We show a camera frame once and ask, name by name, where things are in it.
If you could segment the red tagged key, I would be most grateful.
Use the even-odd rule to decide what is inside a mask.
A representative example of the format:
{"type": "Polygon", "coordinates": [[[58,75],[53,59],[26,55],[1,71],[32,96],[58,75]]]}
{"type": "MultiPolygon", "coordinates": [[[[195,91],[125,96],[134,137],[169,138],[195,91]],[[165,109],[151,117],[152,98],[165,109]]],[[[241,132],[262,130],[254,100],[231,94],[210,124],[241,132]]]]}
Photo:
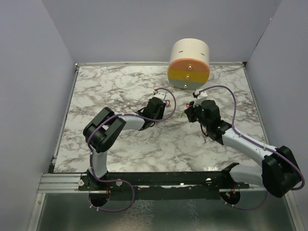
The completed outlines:
{"type": "Polygon", "coordinates": [[[171,103],[170,103],[170,100],[166,100],[166,107],[170,107],[171,106],[171,103]]]}

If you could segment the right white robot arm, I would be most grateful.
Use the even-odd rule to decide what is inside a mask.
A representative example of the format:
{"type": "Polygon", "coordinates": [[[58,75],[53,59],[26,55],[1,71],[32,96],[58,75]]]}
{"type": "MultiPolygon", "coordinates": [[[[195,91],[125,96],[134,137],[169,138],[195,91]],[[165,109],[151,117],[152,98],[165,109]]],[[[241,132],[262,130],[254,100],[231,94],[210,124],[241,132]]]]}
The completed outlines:
{"type": "Polygon", "coordinates": [[[271,195],[281,198],[301,182],[291,149],[266,145],[235,131],[230,123],[221,119],[214,100],[191,101],[184,112],[189,122],[198,122],[206,129],[205,134],[210,139],[241,152],[259,165],[250,168],[236,164],[221,176],[224,187],[232,188],[238,182],[250,183],[264,186],[271,195]]]}

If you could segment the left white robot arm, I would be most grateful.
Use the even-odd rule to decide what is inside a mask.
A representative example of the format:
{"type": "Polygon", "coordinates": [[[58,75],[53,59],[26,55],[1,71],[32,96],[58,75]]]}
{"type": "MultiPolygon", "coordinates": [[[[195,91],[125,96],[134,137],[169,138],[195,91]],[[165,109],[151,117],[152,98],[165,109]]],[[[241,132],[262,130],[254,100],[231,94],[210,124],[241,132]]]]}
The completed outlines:
{"type": "Polygon", "coordinates": [[[156,120],[163,118],[166,103],[165,96],[154,96],[145,108],[128,116],[105,107],[86,125],[83,135],[90,144],[90,185],[94,189],[101,190],[106,185],[104,175],[108,172],[107,152],[120,133],[124,130],[142,131],[152,127],[156,120]]]}

